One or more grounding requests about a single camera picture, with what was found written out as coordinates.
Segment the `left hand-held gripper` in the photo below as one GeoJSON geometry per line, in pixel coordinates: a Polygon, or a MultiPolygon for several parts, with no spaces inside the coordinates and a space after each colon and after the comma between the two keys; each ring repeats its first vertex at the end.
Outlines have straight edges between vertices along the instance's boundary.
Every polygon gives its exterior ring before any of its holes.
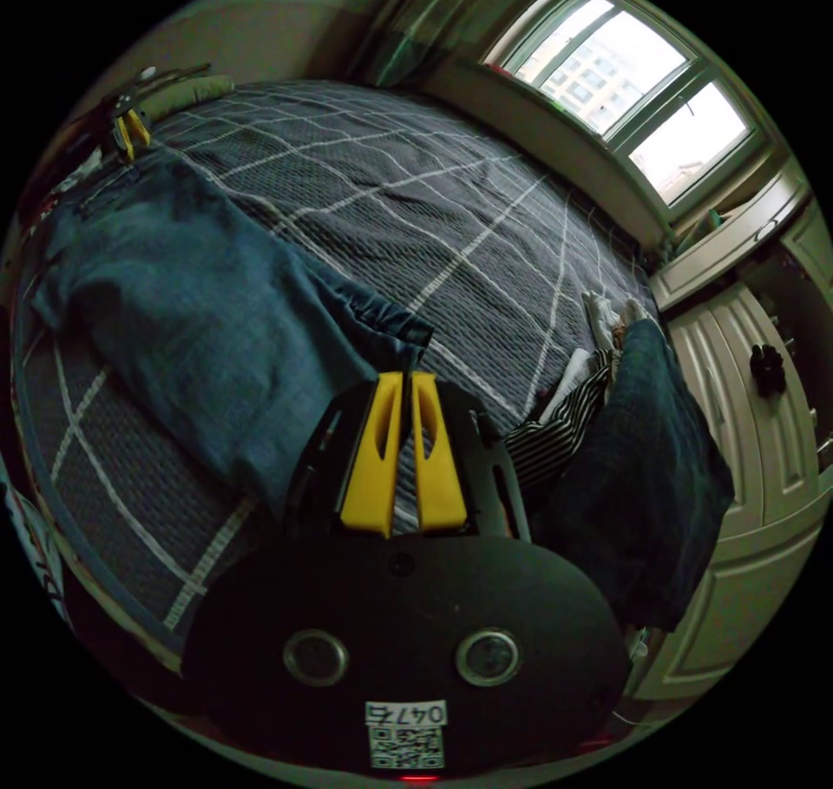
{"type": "Polygon", "coordinates": [[[162,72],[156,67],[148,67],[102,98],[102,119],[107,137],[125,161],[134,160],[134,145],[147,148],[151,142],[150,128],[146,116],[139,111],[140,104],[174,83],[206,74],[212,67],[209,62],[162,72]]]}

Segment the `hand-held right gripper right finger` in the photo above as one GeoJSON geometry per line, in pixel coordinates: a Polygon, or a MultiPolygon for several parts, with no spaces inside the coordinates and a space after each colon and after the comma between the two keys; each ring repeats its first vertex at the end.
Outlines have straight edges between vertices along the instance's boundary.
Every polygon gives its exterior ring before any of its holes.
{"type": "Polygon", "coordinates": [[[458,531],[468,512],[435,374],[413,375],[411,404],[420,531],[458,531]]]}

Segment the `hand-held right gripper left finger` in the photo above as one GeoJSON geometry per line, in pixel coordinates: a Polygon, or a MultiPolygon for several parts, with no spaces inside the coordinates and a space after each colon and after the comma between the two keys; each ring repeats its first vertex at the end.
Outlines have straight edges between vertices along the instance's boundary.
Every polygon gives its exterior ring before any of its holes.
{"type": "Polygon", "coordinates": [[[339,512],[348,530],[391,537],[403,389],[403,374],[382,374],[372,391],[339,512]]]}

